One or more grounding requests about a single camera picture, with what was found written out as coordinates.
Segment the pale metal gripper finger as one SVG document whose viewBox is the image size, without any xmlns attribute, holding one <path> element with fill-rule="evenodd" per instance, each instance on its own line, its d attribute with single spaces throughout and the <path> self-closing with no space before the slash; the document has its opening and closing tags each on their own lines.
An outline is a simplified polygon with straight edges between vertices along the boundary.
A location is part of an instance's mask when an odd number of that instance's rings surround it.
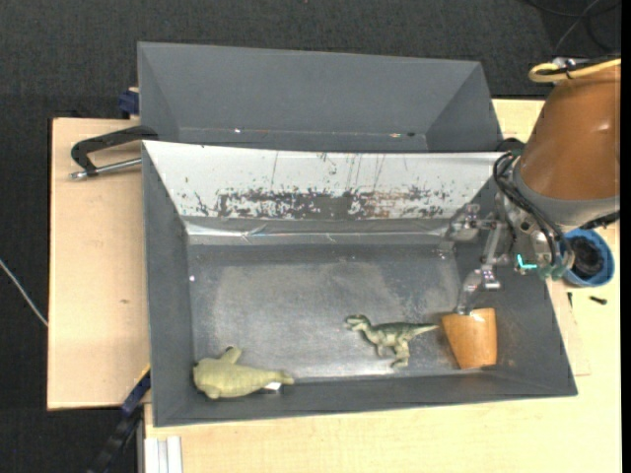
<svg viewBox="0 0 631 473">
<path fill-rule="evenodd" d="M 457 302 L 457 314 L 471 314 L 474 309 L 473 299 L 481 292 L 495 292 L 502 288 L 493 266 L 481 266 L 469 272 L 464 278 Z"/>
<path fill-rule="evenodd" d="M 467 203 L 450 218 L 446 237 L 449 240 L 476 240 L 482 231 L 496 227 L 496 215 L 483 211 L 477 203 Z"/>
</svg>

